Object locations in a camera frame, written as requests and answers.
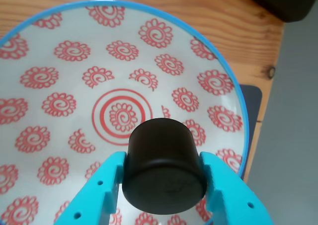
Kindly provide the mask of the turquoise gripper left finger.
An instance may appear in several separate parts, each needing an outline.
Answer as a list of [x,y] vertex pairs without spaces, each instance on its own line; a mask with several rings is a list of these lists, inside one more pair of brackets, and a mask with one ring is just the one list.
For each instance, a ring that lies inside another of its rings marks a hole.
[[85,183],[64,212],[57,225],[107,225],[116,213],[119,185],[124,175],[126,153],[112,154]]

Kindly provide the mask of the turquoise gripper right finger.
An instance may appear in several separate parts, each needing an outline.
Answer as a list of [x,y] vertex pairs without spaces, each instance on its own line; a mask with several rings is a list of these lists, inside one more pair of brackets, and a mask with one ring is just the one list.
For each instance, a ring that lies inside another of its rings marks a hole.
[[206,208],[215,225],[272,225],[269,212],[256,194],[219,157],[201,152],[207,178]]

